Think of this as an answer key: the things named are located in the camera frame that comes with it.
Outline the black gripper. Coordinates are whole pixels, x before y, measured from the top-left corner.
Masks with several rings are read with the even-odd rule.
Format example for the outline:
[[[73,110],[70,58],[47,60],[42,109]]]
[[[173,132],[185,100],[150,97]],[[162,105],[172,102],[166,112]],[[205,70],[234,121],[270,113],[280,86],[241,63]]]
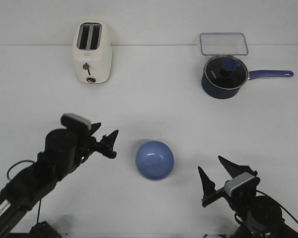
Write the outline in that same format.
[[[218,159],[232,179],[226,181],[224,186],[219,190],[215,190],[215,183],[211,181],[204,170],[198,166],[203,188],[203,207],[207,207],[222,197],[225,199],[237,197],[240,192],[244,192],[247,189],[255,189],[260,182],[260,178],[257,177],[257,171],[251,173],[249,166],[235,164],[222,156],[218,156]]]
[[[113,147],[119,130],[115,130],[109,135],[104,135],[100,141],[97,141],[93,135],[100,127],[100,122],[93,123],[89,130],[89,135],[80,134],[78,136],[78,147],[75,155],[77,165],[84,163],[94,152],[98,152],[109,159],[116,158],[117,152],[114,151]]]

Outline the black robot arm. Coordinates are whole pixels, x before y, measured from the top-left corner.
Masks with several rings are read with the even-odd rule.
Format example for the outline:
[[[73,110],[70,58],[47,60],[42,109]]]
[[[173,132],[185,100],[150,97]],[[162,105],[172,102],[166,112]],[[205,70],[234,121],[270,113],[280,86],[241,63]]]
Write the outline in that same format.
[[[0,192],[0,238],[6,237],[19,221],[58,182],[75,171],[101,144],[92,136],[101,126],[91,129],[70,127],[50,131],[45,138],[45,150],[37,161],[21,170]]]
[[[218,159],[231,178],[222,188],[216,190],[215,183],[198,167],[203,189],[201,202],[203,207],[207,207],[220,198],[226,200],[239,224],[232,237],[298,238],[298,232],[285,223],[283,212],[286,208],[257,190],[260,183],[257,171],[249,166],[235,164],[222,156]],[[143,177],[161,180],[171,173],[174,156],[163,142],[148,141],[137,149],[135,165]]]

